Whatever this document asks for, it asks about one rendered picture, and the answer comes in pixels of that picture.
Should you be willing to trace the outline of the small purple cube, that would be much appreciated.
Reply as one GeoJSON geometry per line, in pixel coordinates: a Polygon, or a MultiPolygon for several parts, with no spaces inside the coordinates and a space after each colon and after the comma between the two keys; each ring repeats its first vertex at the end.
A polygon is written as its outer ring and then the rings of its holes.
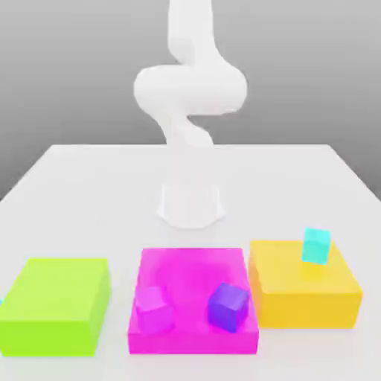
{"type": "Polygon", "coordinates": [[[236,333],[249,313],[246,289],[222,282],[208,299],[208,323],[236,333]]]}

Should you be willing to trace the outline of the small magenta cube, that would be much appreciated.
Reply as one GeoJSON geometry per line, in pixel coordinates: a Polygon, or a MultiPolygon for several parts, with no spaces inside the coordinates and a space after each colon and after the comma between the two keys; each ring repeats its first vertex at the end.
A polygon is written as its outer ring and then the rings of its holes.
{"type": "Polygon", "coordinates": [[[135,291],[135,308],[143,334],[166,332],[174,326],[174,306],[161,286],[139,286],[135,291]]]}

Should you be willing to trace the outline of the small cyan cube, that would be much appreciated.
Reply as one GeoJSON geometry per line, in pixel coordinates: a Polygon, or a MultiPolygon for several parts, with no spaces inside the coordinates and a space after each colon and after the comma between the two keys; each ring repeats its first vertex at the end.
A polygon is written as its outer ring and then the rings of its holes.
{"type": "Polygon", "coordinates": [[[325,265],[330,252],[331,234],[328,230],[306,228],[302,245],[301,260],[325,265]]]}

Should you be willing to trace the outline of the large magenta box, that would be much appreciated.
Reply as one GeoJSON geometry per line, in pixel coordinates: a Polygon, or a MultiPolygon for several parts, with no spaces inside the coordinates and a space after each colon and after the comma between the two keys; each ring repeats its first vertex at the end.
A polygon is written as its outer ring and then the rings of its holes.
{"type": "Polygon", "coordinates": [[[150,248],[141,253],[135,291],[161,286],[174,306],[171,330],[143,334],[135,292],[127,331],[131,354],[255,354],[259,329],[239,248],[150,248]],[[236,333],[208,323],[208,299],[222,283],[246,289],[249,313],[236,333]]]}

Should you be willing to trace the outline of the large orange box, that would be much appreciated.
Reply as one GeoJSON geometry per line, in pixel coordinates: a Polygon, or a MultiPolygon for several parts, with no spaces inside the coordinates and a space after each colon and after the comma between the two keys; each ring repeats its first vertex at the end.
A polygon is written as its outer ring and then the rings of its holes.
{"type": "Polygon", "coordinates": [[[261,328],[351,329],[362,289],[335,244],[328,262],[301,260],[300,240],[250,242],[249,283],[261,328]]]}

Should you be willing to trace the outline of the large lime green box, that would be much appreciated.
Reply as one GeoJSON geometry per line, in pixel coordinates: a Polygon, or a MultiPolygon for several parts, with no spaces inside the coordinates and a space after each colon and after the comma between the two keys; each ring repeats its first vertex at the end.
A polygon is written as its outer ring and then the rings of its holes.
{"type": "Polygon", "coordinates": [[[105,258],[31,258],[0,304],[2,356],[94,356],[111,295],[105,258]]]}

